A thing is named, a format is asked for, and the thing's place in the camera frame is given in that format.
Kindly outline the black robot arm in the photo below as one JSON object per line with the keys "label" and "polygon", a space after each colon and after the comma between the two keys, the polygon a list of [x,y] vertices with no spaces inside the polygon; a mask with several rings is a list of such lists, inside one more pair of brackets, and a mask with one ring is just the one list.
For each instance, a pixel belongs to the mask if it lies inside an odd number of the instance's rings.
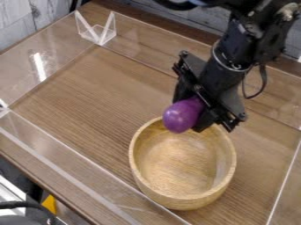
{"label": "black robot arm", "polygon": [[243,101],[249,94],[245,80],[259,67],[261,84],[268,84],[267,64],[285,51],[289,30],[301,17],[301,0],[154,0],[176,11],[221,7],[231,11],[229,27],[204,62],[180,52],[173,70],[178,75],[173,104],[162,115],[174,133],[201,132],[220,124],[232,131],[248,119]]}

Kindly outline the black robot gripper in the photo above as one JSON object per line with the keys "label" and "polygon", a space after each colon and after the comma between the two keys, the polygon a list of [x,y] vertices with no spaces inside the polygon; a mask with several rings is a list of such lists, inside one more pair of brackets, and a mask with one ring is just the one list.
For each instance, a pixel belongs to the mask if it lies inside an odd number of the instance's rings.
{"label": "black robot gripper", "polygon": [[256,62],[255,46],[220,41],[212,48],[210,58],[204,62],[189,51],[180,52],[180,61],[173,65],[178,74],[173,102],[189,99],[200,93],[206,105],[217,105],[217,113],[205,109],[192,128],[201,133],[217,121],[232,132],[248,120],[245,106],[239,95],[248,72]]}

